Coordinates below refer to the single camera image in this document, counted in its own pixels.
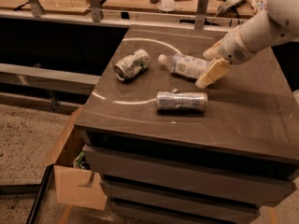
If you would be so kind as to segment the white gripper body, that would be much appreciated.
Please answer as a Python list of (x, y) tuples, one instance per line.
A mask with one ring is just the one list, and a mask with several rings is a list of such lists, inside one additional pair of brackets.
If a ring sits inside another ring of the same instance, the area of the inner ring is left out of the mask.
[(242, 32), (242, 26), (238, 25), (221, 40), (219, 54), (231, 64), (245, 63), (256, 55), (246, 45)]

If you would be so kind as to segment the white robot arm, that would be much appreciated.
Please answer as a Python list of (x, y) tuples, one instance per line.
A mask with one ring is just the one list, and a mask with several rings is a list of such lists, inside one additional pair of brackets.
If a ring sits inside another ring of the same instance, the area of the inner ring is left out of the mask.
[(242, 64), (259, 51), (287, 43), (299, 35), (299, 0), (268, 0), (266, 9), (228, 32), (203, 56), (209, 66), (196, 80), (203, 89), (223, 77), (232, 64)]

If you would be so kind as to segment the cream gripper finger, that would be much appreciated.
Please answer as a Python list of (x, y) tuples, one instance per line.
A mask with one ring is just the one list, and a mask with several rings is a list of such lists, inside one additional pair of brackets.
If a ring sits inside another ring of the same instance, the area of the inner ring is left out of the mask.
[(222, 58), (223, 55), (221, 54), (221, 45), (222, 45), (222, 40), (219, 40), (212, 47), (210, 47), (203, 53), (203, 57), (206, 60)]
[(203, 89), (226, 75), (230, 70), (230, 62), (225, 59), (212, 60), (206, 70), (196, 80), (195, 85)]

